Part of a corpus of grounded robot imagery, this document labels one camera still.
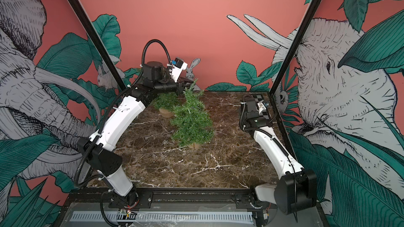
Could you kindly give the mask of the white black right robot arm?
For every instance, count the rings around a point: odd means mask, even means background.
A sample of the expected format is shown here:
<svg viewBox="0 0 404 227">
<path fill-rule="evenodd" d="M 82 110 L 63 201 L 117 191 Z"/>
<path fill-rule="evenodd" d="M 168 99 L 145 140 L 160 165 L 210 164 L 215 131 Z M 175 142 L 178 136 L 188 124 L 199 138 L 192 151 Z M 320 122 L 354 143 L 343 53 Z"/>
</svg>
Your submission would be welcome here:
<svg viewBox="0 0 404 227">
<path fill-rule="evenodd" d="M 304 168 L 283 146 L 263 101 L 253 95 L 244 95 L 240 105 L 239 128 L 259 144 L 278 175 L 275 186 L 263 184 L 255 187 L 257 200 L 276 205 L 285 215 L 315 207 L 317 176 Z"/>
</svg>

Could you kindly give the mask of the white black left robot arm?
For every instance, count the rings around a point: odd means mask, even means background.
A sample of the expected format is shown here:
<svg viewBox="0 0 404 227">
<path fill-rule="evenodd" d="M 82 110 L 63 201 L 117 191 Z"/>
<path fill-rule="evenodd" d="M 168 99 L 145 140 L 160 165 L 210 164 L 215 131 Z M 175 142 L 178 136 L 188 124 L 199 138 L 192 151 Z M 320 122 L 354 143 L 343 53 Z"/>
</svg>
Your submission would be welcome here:
<svg viewBox="0 0 404 227">
<path fill-rule="evenodd" d="M 135 82 L 112 101 L 98 130 L 79 140 L 82 159 L 74 175 L 76 189 L 95 178 L 101 178 L 117 195 L 125 197 L 130 194 L 133 183 L 123 170 L 121 156 L 114 153 L 120 137 L 158 95 L 180 95 L 193 83 L 181 77 L 187 64 L 180 58 L 171 60 L 169 53 L 166 53 L 167 65 L 155 61 L 145 62 L 147 49 L 153 43 L 160 44 L 164 52 L 168 51 L 162 41 L 148 41 L 142 52 L 141 72 Z"/>
</svg>

